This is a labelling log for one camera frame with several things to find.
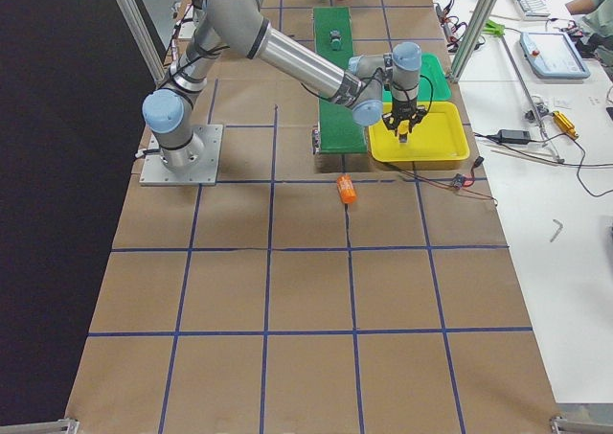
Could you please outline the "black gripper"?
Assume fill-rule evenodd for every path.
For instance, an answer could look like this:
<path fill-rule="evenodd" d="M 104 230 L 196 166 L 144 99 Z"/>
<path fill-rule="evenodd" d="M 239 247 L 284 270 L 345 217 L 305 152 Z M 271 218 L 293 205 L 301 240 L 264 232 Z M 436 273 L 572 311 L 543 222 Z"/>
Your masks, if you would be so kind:
<path fill-rule="evenodd" d="M 408 137 L 412 132 L 413 127 L 419 124 L 426 116 L 426 107 L 418 105 L 416 99 L 401 101 L 392 99 L 391 108 L 381 117 L 384 125 L 388 130 L 392 130 L 398 140 L 404 136 Z"/>

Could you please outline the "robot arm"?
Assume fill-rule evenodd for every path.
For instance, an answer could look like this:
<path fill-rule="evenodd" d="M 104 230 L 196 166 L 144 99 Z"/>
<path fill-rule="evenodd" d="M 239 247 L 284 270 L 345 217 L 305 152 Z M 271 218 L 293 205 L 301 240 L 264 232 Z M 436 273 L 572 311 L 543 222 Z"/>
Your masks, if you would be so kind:
<path fill-rule="evenodd" d="M 207 147 L 190 118 L 210 68 L 225 49 L 259 58 L 318 98 L 347 107 L 358 125 L 383 122 L 401 142 L 407 140 L 427 113 L 418 104 L 421 49 L 416 43 L 400 43 L 379 56 L 354 57 L 344 70 L 276 30 L 262 14 L 262 2 L 193 0 L 193 37 L 142 106 L 164 169 L 180 172 L 201 162 Z"/>

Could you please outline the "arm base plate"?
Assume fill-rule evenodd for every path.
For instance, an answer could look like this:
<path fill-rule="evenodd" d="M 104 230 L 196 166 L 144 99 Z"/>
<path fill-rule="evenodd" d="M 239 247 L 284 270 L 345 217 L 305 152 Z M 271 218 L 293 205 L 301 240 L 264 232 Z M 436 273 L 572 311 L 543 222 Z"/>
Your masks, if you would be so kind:
<path fill-rule="evenodd" d="M 182 149 L 161 148 L 151 135 L 140 175 L 143 186 L 214 186 L 224 125 L 196 125 L 191 142 Z"/>

